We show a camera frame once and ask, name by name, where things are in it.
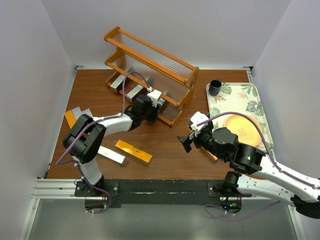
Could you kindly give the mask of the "black toothpaste box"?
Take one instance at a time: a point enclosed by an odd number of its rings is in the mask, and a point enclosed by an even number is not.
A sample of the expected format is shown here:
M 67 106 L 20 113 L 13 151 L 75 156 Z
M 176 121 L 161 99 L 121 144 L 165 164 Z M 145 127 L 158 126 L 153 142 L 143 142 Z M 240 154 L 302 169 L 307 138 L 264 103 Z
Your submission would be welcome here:
M 130 90 L 125 97 L 133 103 L 139 95 L 143 95 L 145 93 L 145 90 L 146 89 L 142 85 L 138 84 Z

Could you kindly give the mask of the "chrome silver toothpaste box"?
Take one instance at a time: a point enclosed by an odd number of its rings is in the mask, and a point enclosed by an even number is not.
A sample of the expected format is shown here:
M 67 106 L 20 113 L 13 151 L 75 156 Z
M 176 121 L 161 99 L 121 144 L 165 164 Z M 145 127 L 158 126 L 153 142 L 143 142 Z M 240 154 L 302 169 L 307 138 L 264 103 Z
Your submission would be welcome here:
M 158 103 L 157 103 L 157 105 L 159 106 L 159 112 L 162 110 L 162 108 L 165 106 L 165 104 L 166 104 L 166 100 L 164 100 L 163 98 L 160 98 L 159 100 L 158 100 Z

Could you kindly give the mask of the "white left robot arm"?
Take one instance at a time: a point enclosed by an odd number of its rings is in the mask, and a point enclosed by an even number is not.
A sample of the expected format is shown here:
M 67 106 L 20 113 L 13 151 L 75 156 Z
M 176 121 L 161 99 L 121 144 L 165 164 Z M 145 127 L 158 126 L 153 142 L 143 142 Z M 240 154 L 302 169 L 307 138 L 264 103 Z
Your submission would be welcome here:
M 143 121 L 155 122 L 162 106 L 161 102 L 161 93 L 154 90 L 147 95 L 139 95 L 132 105 L 118 114 L 105 117 L 82 114 L 63 139 L 65 152 L 57 164 L 62 164 L 66 154 L 70 154 L 87 185 L 95 190 L 105 191 L 104 176 L 96 160 L 104 137 L 132 131 Z

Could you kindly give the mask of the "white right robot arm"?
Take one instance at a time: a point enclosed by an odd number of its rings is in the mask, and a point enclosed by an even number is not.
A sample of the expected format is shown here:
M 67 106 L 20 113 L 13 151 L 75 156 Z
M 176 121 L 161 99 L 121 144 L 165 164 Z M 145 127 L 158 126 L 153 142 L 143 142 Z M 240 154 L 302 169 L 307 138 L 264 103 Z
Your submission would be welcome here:
M 213 187 L 224 197 L 256 195 L 283 202 L 309 218 L 320 217 L 320 180 L 307 177 L 279 163 L 273 163 L 263 151 L 244 143 L 226 127 L 212 129 L 211 124 L 200 132 L 192 130 L 187 136 L 178 136 L 186 152 L 194 144 L 204 148 L 229 164 L 223 183 Z

